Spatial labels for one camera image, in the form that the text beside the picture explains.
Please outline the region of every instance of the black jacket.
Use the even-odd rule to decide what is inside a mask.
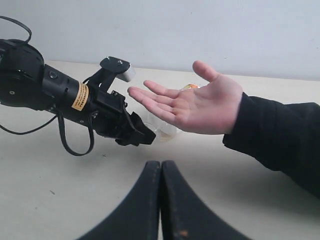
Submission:
[[[320,199],[320,106],[242,96],[238,118],[223,144],[282,171]]]

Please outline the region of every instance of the wire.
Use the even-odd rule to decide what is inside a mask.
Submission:
[[[16,132],[16,131],[12,131],[12,130],[9,130],[8,128],[2,126],[0,124],[0,129],[6,131],[7,133],[9,134],[14,134],[14,135],[26,135],[26,134],[31,134],[31,133],[34,133],[40,129],[43,129],[44,127],[48,126],[50,123],[52,123],[55,119],[57,118],[57,116],[54,116],[53,118],[51,118],[49,121],[47,121],[45,124],[35,128],[35,129],[32,129],[30,131],[25,131],[25,132]]]
[[[29,43],[29,41],[31,40],[31,37],[32,37],[32,31],[29,27],[27,27],[26,25],[24,25],[22,22],[18,21],[18,20],[15,20],[13,18],[10,18],[10,17],[7,17],[7,16],[0,16],[0,19],[4,19],[4,20],[7,20],[11,23],[14,23],[14,24],[17,24],[19,27],[23,28],[24,30],[26,30],[29,34],[29,37],[27,38],[27,40],[21,42],[21,43],[15,43],[15,42],[12,42],[12,41],[9,41],[9,40],[4,40],[4,39],[1,39],[2,42],[5,42],[11,46],[14,46],[14,47],[18,47],[18,46],[23,46],[23,45],[27,45]]]
[[[95,134],[94,134],[94,128],[93,128],[93,118],[94,115],[96,114],[96,112],[92,112],[89,117],[88,117],[88,131],[89,131],[89,137],[90,137],[90,146],[89,149],[85,152],[85,153],[78,153],[73,151],[67,143],[67,139],[66,139],[66,126],[65,126],[65,120],[64,117],[62,115],[62,113],[60,111],[58,111],[56,113],[57,117],[58,117],[58,125],[59,125],[59,133],[60,133],[60,138],[61,138],[61,142],[63,147],[65,148],[65,150],[70,153],[71,155],[77,156],[77,157],[81,157],[84,156],[88,153],[90,153],[92,151],[92,149],[94,148],[95,145]]]

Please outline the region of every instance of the orange label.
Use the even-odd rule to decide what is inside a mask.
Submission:
[[[79,90],[76,98],[72,104],[72,108],[78,111],[82,111],[87,103],[89,97],[89,88],[87,85],[79,82]]]

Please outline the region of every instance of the human hand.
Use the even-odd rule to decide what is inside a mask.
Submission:
[[[152,92],[129,87],[128,93],[149,112],[185,132],[230,134],[236,123],[242,99],[242,87],[201,61],[192,65],[194,72],[209,82],[200,88],[167,89],[152,81],[144,85]]]

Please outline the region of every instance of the white table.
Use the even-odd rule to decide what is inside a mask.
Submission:
[[[99,69],[93,64],[48,64],[79,81]],[[130,83],[116,79],[110,90],[124,94],[128,111],[141,117],[146,111],[128,97],[129,86],[142,86],[146,79],[176,89],[188,83],[206,84],[191,72],[136,69],[136,73]],[[320,103],[320,81],[233,78],[249,95],[283,103]],[[0,106],[0,113],[0,123],[15,131],[33,129],[52,117],[47,112],[5,106]],[[74,150],[83,152],[89,146],[87,129],[76,123],[66,121],[66,136]],[[320,238],[320,200],[281,172],[225,148],[222,136],[182,132],[171,141],[139,147],[119,146],[96,136],[91,154],[74,157],[63,148],[54,121],[30,135],[0,134],[1,239],[78,238],[117,207],[149,160],[174,160],[213,211],[255,240]]]

